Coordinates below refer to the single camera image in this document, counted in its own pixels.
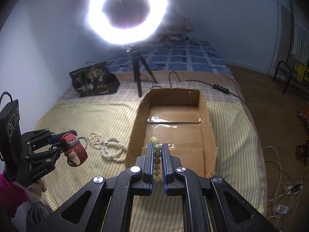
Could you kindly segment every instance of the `bed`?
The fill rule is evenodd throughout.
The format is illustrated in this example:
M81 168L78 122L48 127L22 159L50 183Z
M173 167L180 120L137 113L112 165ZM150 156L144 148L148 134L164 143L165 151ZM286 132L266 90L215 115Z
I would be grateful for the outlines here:
M178 46L146 47L141 50L161 87L170 87L168 75L176 71L181 81L200 80L218 84L242 98L240 87L230 69L207 41L191 39ZM139 103L132 65L126 53L107 61L120 86L111 95L80 98L71 86L62 98L42 117L37 128L53 132L75 129L86 137L97 132L104 137L117 136L129 143ZM142 90L145 95L152 82L141 67ZM261 214L265 214L267 182L258 134L244 102L200 82L179 82L171 76L172 87L200 90L207 101L217 144L216 175L222 176ZM42 203L56 210L84 184L97 175L110 178L125 169L124 163L106 161L100 151L88 146L88 160L78 168L69 167L61 156L56 169L46 176L47 191ZM154 184L154 194L134 198L130 231L183 231L181 197L167 197L162 183Z

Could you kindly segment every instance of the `metal screw cap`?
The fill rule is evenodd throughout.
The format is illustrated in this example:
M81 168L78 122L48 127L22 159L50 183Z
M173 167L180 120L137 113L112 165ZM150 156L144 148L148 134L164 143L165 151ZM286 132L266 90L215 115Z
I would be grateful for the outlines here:
M177 168L176 168L176 171L177 171L178 173L184 173L185 171L187 171L187 169L186 169L185 167L177 167Z
M223 180L223 179L222 179L220 176L215 176L215 177L213 177L213 182L215 182L215 183L221 183L222 180Z
M102 183L104 180L104 178L102 176L96 176L93 178L93 182L96 183L96 184L100 184Z
M141 169L141 168L140 168L139 166L133 166L133 167L130 168L130 170L131 170L132 173L137 173L137 172L140 171L140 169Z

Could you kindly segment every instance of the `blue checkered blanket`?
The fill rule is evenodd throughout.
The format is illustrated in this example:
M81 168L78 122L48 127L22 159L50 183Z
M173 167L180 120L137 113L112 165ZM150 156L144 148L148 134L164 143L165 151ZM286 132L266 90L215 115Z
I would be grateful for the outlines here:
M232 77L231 70L207 41L191 38L183 45L142 48L140 53L151 70L204 71ZM127 52L110 58L107 67L112 73L133 71L132 61ZM140 71L144 70L140 62Z

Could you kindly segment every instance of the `floor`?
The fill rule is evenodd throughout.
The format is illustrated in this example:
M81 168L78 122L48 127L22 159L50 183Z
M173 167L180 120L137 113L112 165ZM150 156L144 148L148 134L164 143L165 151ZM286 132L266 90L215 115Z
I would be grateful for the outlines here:
M304 144L308 139L302 123L296 115L296 111L301 110L307 101L294 95L282 95L277 85L272 82L272 78L250 69L230 66L234 78L239 83L244 98L249 106L250 112L258 130L262 147L273 146L278 152L282 170L286 171L289 176L301 178L304 165L295 158L295 148L297 145ZM270 149L263 150L265 161L274 161L278 164L276 155ZM266 164L268 199L272 197L275 185L279 181L280 171L273 163ZM309 180L309 170L305 171L304 178ZM281 182L289 182L292 186L301 180L290 180L285 173L282 173ZM286 216L283 222L283 231L293 231L299 224L302 216L309 210L309 185L304 186L300 194L299 203L288 228L294 208ZM288 196L284 197L278 204L285 205ZM267 216L270 216L271 210L267 209ZM274 225L277 219L270 218Z

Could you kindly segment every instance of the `white wall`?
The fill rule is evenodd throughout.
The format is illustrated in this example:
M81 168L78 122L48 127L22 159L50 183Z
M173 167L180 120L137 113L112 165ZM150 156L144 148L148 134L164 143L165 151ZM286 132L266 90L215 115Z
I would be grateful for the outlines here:
M210 41L224 60L268 71L276 46L277 0L170 1L191 20L192 35Z
M69 72L104 60L110 45L84 28L84 0L21 0L0 31L0 93L19 99L21 132L39 119L71 84ZM9 101L5 96L0 110ZM0 172L4 163L0 161ZM30 203L14 224L25 231Z

